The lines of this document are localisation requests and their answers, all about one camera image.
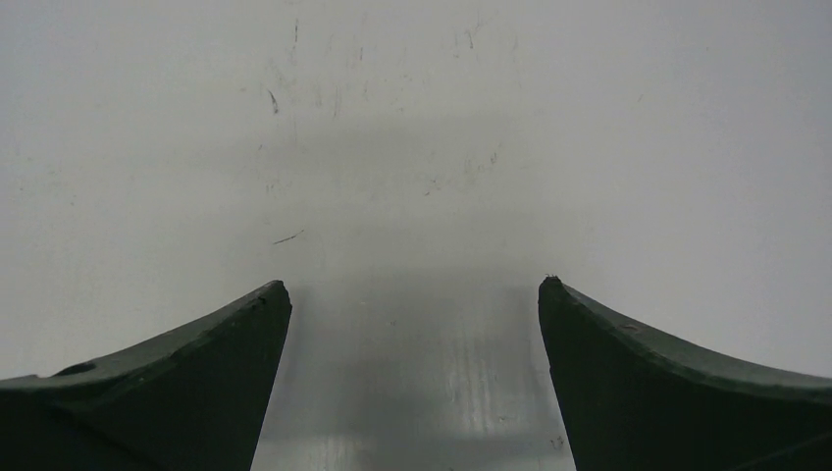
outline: dark green plastic piece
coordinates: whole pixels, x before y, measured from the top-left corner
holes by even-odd
[[[832,470],[832,380],[701,348],[558,278],[539,315],[578,471]]]
[[[248,471],[290,314],[271,282],[53,377],[0,382],[0,470]]]

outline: dark green object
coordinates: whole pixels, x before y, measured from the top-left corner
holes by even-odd
[[[578,471],[832,470],[832,380],[701,348],[558,278],[538,307]]]
[[[0,469],[248,471],[290,314],[271,282],[53,377],[0,382]]]

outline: white surface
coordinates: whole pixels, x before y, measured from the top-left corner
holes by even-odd
[[[277,278],[255,469],[569,469],[545,273],[832,376],[830,44],[823,0],[6,0],[0,376]]]

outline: small hole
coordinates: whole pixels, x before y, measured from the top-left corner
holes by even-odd
[[[55,374],[55,376],[70,376],[70,375],[77,375],[79,373],[86,373],[87,371],[95,369],[94,363],[79,363],[78,365],[73,365],[63,370],[59,371]]]
[[[639,329],[638,327],[636,327],[632,324],[624,324],[623,326],[620,327],[620,329],[622,331],[635,332],[635,333],[638,333],[638,332],[642,331],[641,329]]]

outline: scratch mark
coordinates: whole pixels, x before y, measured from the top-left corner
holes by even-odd
[[[303,234],[303,229],[301,229],[299,232],[295,233],[295,235],[290,235],[289,237],[282,238],[282,239],[278,240],[277,242],[272,242],[272,245],[277,245],[279,243],[288,242],[288,241],[292,240],[293,238],[295,238],[297,236],[300,236],[301,234]]]
[[[336,86],[336,99],[333,104],[333,120],[338,117],[338,113],[340,113],[340,88]]]
[[[272,97],[272,109],[275,111],[275,114],[277,115],[278,113],[281,112],[281,109],[278,107],[278,99],[275,98],[275,94],[272,93],[272,90],[266,88],[266,91],[268,91],[269,96]]]

